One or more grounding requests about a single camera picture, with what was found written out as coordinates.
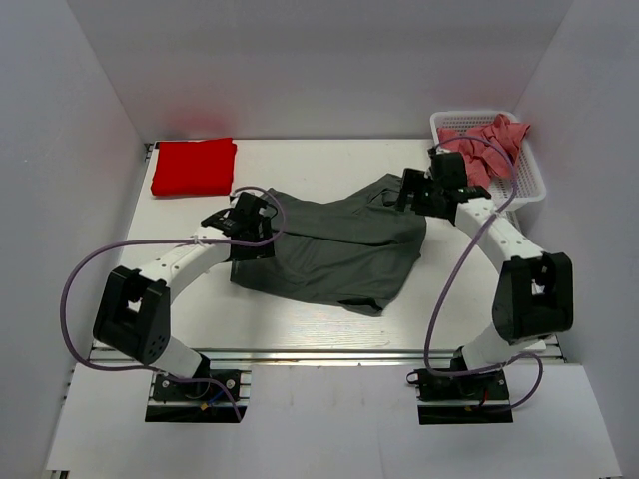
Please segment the dark grey t-shirt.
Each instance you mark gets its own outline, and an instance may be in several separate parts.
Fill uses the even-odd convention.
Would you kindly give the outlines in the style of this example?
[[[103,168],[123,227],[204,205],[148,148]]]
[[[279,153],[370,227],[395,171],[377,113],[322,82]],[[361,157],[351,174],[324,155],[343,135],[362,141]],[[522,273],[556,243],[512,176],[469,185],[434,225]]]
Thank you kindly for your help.
[[[230,280],[246,289],[379,316],[398,296],[426,235],[426,220],[395,203],[401,178],[386,174],[350,196],[320,204],[272,190],[286,218],[274,256],[236,261]]]

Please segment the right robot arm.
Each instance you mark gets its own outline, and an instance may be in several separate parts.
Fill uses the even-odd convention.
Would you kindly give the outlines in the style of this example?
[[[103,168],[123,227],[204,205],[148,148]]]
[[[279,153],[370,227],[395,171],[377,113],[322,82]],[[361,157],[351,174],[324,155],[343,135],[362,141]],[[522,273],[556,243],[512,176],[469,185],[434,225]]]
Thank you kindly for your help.
[[[501,208],[486,189],[407,169],[396,207],[447,220],[470,238],[435,303],[426,330],[425,353],[430,352],[443,303],[472,251],[480,249],[499,274],[490,324],[457,350],[460,366],[450,373],[450,383],[458,395],[476,396],[487,384],[486,373],[529,356],[530,345],[572,327],[571,259],[563,252],[547,252],[527,239],[501,216]]]

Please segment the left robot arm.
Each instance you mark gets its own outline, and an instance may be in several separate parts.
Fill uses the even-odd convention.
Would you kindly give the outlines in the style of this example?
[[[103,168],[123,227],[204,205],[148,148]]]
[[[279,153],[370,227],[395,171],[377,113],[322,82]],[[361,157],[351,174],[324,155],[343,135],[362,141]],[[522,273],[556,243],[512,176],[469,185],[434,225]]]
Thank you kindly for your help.
[[[94,338],[144,366],[177,377],[188,397],[211,386],[204,356],[172,336],[172,302],[212,267],[231,260],[270,257],[271,220],[245,229],[201,226],[186,243],[138,268],[118,266],[108,276],[93,327]]]

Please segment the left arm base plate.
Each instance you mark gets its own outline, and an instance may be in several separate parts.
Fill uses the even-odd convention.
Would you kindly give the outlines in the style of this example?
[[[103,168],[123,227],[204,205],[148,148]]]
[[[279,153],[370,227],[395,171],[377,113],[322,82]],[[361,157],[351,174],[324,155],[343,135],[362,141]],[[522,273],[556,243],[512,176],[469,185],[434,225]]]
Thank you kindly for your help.
[[[233,397],[237,416],[227,394],[217,384],[182,384],[155,374],[147,401],[148,423],[237,424],[250,400],[251,372],[247,369],[211,369],[210,377],[221,382]]]

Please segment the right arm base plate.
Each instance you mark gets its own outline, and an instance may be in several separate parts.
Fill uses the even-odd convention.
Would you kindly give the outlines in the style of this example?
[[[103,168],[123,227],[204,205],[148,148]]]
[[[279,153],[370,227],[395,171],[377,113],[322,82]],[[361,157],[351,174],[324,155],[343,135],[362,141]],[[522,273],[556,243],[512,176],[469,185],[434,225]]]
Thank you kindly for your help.
[[[416,389],[420,425],[478,425],[513,422],[502,371],[481,375],[435,376],[415,369],[406,382]]]

